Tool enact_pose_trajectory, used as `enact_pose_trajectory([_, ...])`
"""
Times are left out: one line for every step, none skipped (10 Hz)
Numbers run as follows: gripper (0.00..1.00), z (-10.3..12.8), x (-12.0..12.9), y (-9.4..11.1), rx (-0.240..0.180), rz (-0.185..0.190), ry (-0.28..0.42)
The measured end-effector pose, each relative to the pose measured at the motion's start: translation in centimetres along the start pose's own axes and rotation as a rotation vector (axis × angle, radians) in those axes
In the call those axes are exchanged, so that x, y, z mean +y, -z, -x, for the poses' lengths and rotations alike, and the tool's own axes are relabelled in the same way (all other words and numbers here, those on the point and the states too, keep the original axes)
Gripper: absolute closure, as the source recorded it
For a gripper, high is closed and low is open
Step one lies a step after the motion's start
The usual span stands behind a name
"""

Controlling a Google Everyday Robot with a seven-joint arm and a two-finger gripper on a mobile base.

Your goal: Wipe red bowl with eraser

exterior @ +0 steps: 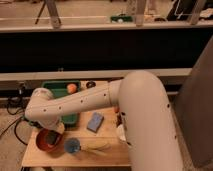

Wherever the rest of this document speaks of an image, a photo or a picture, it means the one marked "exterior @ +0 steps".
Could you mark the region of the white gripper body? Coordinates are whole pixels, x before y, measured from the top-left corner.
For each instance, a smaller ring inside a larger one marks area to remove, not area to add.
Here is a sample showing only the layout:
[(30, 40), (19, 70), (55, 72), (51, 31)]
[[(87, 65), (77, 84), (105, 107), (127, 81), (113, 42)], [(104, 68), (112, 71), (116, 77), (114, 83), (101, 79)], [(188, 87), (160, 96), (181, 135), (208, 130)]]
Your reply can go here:
[(51, 122), (51, 123), (42, 122), (41, 125), (45, 129), (55, 131), (55, 132), (57, 132), (59, 134), (63, 134), (64, 131), (65, 131), (65, 126), (64, 126), (64, 124), (61, 121), (57, 121), (55, 123), (53, 123), (53, 122)]

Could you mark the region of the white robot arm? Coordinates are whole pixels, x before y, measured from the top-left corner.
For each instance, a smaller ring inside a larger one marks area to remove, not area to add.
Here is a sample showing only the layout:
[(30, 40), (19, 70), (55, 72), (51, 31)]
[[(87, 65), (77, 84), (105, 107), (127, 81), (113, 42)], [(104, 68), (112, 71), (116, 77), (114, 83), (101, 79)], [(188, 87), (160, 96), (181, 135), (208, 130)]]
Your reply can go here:
[(121, 80), (62, 98), (37, 88), (25, 116), (56, 130), (64, 115), (114, 106), (122, 116), (132, 171), (183, 171), (169, 99), (161, 80), (150, 72), (130, 72)]

